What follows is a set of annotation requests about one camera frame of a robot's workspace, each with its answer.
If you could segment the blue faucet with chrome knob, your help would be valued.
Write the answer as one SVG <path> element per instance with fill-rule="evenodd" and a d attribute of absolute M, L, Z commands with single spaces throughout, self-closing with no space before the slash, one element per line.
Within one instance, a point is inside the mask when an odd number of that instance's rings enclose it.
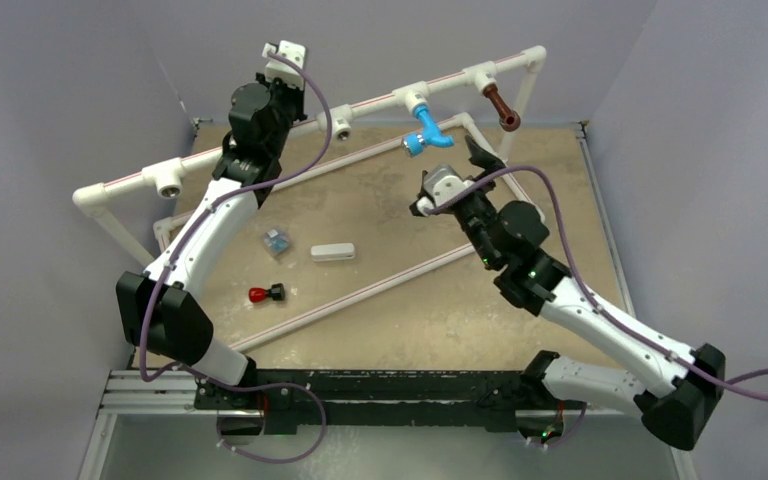
<path fill-rule="evenodd" d="M 412 115 L 422 124 L 422 128 L 402 140 L 403 149 L 409 157 L 420 155 L 427 147 L 451 148 L 455 145 L 454 138 L 444 134 L 426 104 L 416 106 Z"/>

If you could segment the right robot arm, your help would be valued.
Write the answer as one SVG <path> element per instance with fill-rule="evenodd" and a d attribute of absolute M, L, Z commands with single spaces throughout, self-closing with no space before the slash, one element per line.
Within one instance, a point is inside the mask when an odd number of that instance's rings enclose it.
<path fill-rule="evenodd" d="M 542 249 L 549 230 L 533 204 L 493 206 L 490 177 L 504 172 L 504 164 L 471 135 L 465 143 L 470 163 L 482 172 L 464 179 L 466 196 L 446 211 L 484 267 L 497 272 L 494 284 L 502 297 L 587 340 L 620 366 L 585 365 L 541 352 L 521 381 L 524 399 L 536 407 L 558 399 L 618 410 L 638 418 L 663 443 L 692 450 L 722 398 L 725 354 L 709 343 L 692 347 L 661 334 L 596 295 L 571 261 Z"/>

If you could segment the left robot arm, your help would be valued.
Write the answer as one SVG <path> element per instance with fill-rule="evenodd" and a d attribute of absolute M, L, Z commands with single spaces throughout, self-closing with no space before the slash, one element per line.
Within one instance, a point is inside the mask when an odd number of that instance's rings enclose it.
<path fill-rule="evenodd" d="M 141 352 L 179 362 L 218 382 L 232 408 L 257 399 L 251 360 L 215 334 L 198 299 L 232 238 L 270 194 L 291 127 L 305 119 L 304 90 L 259 74 L 232 95 L 230 131 L 196 211 L 173 242 L 140 273 L 125 272 L 115 292 L 125 339 Z"/>

